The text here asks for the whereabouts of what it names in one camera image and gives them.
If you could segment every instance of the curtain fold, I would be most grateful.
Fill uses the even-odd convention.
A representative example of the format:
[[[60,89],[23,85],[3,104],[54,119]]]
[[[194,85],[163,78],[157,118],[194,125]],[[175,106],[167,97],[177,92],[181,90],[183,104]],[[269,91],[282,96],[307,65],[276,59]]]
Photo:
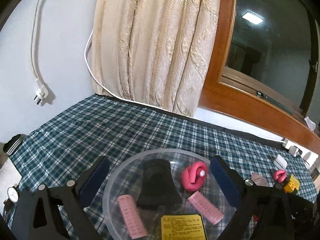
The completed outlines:
[[[93,74],[117,96],[193,116],[219,7],[220,0],[98,0]]]

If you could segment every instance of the yellow card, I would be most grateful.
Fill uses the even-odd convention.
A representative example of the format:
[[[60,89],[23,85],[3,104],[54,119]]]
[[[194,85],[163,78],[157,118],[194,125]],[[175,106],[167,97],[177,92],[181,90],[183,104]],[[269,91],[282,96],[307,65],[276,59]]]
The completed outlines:
[[[202,218],[193,215],[164,215],[161,218],[161,240],[206,240]]]

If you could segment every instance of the wooden window frame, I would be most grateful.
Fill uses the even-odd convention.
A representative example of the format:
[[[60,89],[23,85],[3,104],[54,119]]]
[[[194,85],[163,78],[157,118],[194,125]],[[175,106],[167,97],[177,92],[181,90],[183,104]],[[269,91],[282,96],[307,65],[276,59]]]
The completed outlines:
[[[241,87],[237,81],[223,76],[235,17],[236,0],[220,0],[216,38],[199,106],[249,122],[320,154],[320,138],[305,123],[253,95],[247,86]]]

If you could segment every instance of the window glass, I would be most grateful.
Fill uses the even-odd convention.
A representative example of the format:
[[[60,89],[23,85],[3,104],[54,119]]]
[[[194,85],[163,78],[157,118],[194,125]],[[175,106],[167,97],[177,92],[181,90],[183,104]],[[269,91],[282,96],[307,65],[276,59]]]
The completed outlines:
[[[310,31],[310,21],[315,24],[299,0],[237,0],[227,66],[299,107],[310,65],[318,59],[316,55],[314,62],[310,61],[311,36],[317,40],[315,28]],[[317,51],[317,42],[313,46]]]

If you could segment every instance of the plaid tablecloth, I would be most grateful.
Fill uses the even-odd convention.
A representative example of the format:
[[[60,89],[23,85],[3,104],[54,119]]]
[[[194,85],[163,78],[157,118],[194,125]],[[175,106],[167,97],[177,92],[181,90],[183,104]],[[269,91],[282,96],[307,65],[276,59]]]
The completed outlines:
[[[287,160],[287,171],[300,181],[299,195],[314,202],[316,189],[301,158],[285,151],[248,141],[147,108],[128,105],[93,95],[57,115],[30,133],[11,157],[23,179],[19,190],[35,191],[76,179],[100,155],[111,161],[110,173],[124,160],[149,149],[177,148],[194,152],[207,159],[221,155],[229,167],[243,178],[253,172],[270,184],[276,170],[272,158],[280,154]],[[102,196],[108,177],[85,213],[104,239],[111,238],[103,222]],[[62,210],[72,239],[77,239]]]

